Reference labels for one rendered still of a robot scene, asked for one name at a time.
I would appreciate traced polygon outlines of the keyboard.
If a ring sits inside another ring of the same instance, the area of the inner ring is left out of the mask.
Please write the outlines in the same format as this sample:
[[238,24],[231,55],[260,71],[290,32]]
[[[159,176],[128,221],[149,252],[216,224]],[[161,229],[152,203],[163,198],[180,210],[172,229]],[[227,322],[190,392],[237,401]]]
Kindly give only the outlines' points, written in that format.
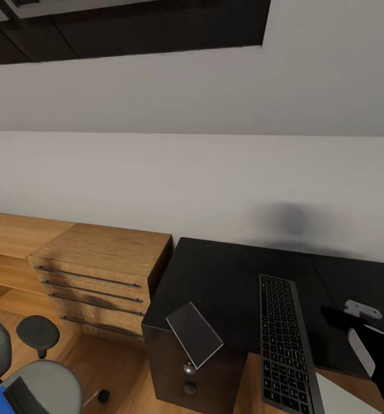
[[287,414],[325,414],[294,281],[259,274],[262,401]]

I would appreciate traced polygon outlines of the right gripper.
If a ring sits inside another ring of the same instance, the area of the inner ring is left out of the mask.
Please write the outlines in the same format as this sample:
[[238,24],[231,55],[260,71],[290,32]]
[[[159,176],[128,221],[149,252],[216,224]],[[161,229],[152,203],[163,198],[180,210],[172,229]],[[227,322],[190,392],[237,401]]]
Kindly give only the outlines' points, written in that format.
[[359,321],[362,323],[371,324],[369,321],[365,319],[361,319],[359,317],[348,315],[337,309],[326,308],[324,306],[320,306],[320,311],[321,311],[321,315],[325,317],[325,321],[328,324],[340,328],[341,330],[345,332],[345,334],[346,334],[345,325],[347,322],[355,320],[355,321]]

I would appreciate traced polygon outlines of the notebook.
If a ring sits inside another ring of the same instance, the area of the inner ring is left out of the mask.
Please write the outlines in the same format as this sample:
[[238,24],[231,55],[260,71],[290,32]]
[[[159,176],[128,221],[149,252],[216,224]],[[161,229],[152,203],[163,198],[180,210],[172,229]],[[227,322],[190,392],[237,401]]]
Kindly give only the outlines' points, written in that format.
[[195,368],[200,368],[224,344],[192,302],[166,319]]

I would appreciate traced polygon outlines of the folder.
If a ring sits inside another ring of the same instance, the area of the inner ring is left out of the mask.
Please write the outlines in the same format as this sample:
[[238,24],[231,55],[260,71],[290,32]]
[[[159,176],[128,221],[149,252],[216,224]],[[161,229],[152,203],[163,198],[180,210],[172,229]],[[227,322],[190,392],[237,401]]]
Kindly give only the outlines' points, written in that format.
[[0,387],[0,414],[22,414],[20,408],[4,386]]

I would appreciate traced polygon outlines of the swivel chair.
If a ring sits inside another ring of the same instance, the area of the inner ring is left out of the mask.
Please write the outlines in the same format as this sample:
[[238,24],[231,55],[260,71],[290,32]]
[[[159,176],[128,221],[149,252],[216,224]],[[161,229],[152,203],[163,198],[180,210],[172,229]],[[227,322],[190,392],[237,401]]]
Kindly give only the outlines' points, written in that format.
[[108,400],[110,392],[98,389],[83,401],[82,383],[74,371],[45,359],[47,350],[60,339],[58,327],[49,319],[39,315],[26,317],[18,324],[16,334],[35,348],[39,357],[1,380],[11,367],[12,349],[9,331],[0,322],[0,387],[7,389],[22,414],[82,414],[96,396],[100,403]]

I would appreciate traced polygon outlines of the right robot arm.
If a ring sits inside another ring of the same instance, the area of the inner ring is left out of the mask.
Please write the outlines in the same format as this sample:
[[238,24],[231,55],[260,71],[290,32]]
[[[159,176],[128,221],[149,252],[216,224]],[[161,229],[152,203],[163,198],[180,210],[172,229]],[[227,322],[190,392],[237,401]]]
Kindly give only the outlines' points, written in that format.
[[384,399],[384,332],[360,318],[360,313],[375,319],[381,319],[382,314],[375,308],[351,300],[345,307],[348,310],[342,312],[320,306],[320,311],[328,324],[340,328],[348,336],[351,348]]

